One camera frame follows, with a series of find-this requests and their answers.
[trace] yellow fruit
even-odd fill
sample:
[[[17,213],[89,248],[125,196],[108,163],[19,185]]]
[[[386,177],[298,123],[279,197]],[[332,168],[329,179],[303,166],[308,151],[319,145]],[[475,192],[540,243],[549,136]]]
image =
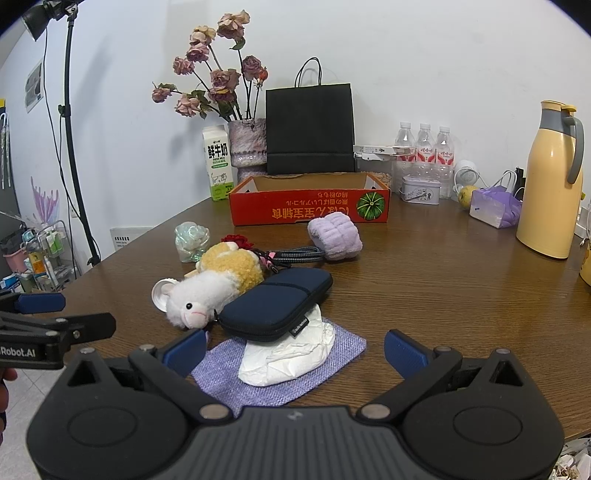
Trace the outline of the yellow fruit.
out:
[[[470,210],[470,203],[472,202],[472,192],[474,190],[478,190],[478,187],[474,185],[468,185],[462,190],[460,190],[460,194],[457,197],[457,201],[464,207],[466,210]]]

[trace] black tripod pole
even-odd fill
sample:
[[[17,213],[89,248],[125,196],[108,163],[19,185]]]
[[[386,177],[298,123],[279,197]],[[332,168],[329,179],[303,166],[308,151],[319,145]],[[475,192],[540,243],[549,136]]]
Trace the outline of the black tripod pole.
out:
[[[74,20],[78,15],[78,5],[73,5],[68,11],[68,36],[66,40],[66,65],[64,70],[64,108],[61,109],[61,114],[66,121],[66,143],[68,146],[68,158],[70,160],[70,172],[72,173],[72,182],[74,184],[74,195],[76,196],[76,203],[78,204],[78,213],[80,214],[80,221],[84,227],[86,241],[90,248],[90,259],[88,264],[93,267],[100,263],[100,258],[96,252],[95,241],[90,233],[90,225],[86,217],[86,210],[84,208],[84,201],[82,200],[82,191],[80,190],[80,181],[78,180],[78,170],[76,169],[76,159],[74,157],[74,141],[72,138],[72,112],[70,107],[70,51],[72,50],[72,32],[74,30]]]

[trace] human hand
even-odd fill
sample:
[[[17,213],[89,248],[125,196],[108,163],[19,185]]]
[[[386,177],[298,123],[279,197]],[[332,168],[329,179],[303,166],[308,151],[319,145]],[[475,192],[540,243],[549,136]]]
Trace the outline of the human hand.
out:
[[[7,381],[13,381],[17,379],[17,371],[13,368],[7,368],[6,370],[4,369],[0,369],[0,379],[1,380],[7,380]],[[6,385],[4,385],[4,382],[2,381],[2,383],[0,383],[0,414],[6,412],[6,409],[8,408],[8,389],[6,388]],[[2,444],[2,440],[4,439],[3,437],[3,432],[4,432],[4,428],[6,427],[4,420],[2,418],[0,418],[0,445]]]

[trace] case tag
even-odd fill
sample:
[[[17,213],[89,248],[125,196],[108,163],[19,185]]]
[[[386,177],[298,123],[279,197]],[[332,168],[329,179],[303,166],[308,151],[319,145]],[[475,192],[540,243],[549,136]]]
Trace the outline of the case tag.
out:
[[[291,336],[292,336],[293,338],[296,338],[296,337],[297,337],[297,336],[300,334],[300,332],[301,332],[301,331],[302,331],[304,328],[306,328],[306,326],[307,326],[309,323],[310,323],[310,321],[308,320],[308,317],[304,317],[304,319],[303,319],[303,320],[302,320],[300,323],[298,323],[298,324],[297,324],[295,327],[293,327],[293,328],[290,330],[290,334],[291,334]]]

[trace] wooden table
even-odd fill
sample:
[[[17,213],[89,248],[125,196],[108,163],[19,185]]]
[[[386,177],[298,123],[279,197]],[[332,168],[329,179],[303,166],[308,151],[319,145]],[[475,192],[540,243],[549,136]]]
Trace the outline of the wooden table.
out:
[[[174,246],[174,228],[187,220],[207,226],[212,243],[229,233],[261,249],[310,242],[302,224],[235,228],[225,200],[204,200],[179,213],[65,290],[65,314],[109,311],[117,319],[113,338],[95,344],[104,355],[125,356],[142,343],[164,345],[180,334],[153,306],[150,292],[157,280],[192,270]],[[367,350],[294,405],[357,409],[400,382],[382,350],[384,334],[398,328],[430,348],[453,345],[464,356],[512,349],[566,437],[591,432],[591,287],[578,275],[578,237],[568,260],[552,260],[518,242],[515,229],[496,230],[449,200],[423,206],[393,198],[387,224],[358,227],[358,259],[324,266],[335,283],[322,312],[366,338]],[[223,338],[216,326],[214,343]]]

